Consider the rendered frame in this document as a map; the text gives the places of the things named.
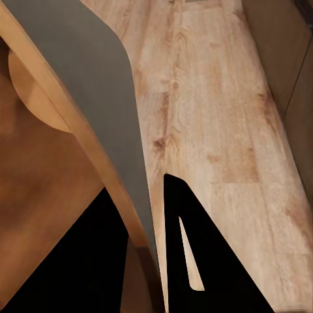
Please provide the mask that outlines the trash can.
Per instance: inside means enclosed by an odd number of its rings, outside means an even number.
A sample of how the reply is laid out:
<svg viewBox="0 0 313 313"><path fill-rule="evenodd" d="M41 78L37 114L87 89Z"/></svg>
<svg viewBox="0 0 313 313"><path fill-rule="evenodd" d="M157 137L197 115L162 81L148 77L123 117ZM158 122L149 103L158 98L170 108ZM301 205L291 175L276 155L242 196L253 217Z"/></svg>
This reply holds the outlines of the trash can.
<svg viewBox="0 0 313 313"><path fill-rule="evenodd" d="M126 48L80 0L0 0L0 311L105 187L120 313L166 313Z"/></svg>

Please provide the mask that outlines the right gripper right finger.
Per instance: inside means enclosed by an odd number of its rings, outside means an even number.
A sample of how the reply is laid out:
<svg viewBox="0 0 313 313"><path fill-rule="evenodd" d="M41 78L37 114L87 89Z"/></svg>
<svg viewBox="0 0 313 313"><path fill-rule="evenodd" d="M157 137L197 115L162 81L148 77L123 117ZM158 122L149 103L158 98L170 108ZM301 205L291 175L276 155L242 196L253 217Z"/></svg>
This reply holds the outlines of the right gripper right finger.
<svg viewBox="0 0 313 313"><path fill-rule="evenodd" d="M188 184L164 175L169 313L275 313ZM179 217L205 291L190 287Z"/></svg>

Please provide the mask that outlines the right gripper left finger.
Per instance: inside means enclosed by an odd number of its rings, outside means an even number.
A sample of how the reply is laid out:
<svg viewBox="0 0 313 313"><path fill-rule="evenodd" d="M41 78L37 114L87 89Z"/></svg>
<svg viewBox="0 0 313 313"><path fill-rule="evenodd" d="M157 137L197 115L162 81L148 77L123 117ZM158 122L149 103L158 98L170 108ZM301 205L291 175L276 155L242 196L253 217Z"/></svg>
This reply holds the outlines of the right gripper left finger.
<svg viewBox="0 0 313 313"><path fill-rule="evenodd" d="M120 313L127 245L105 187L0 313Z"/></svg>

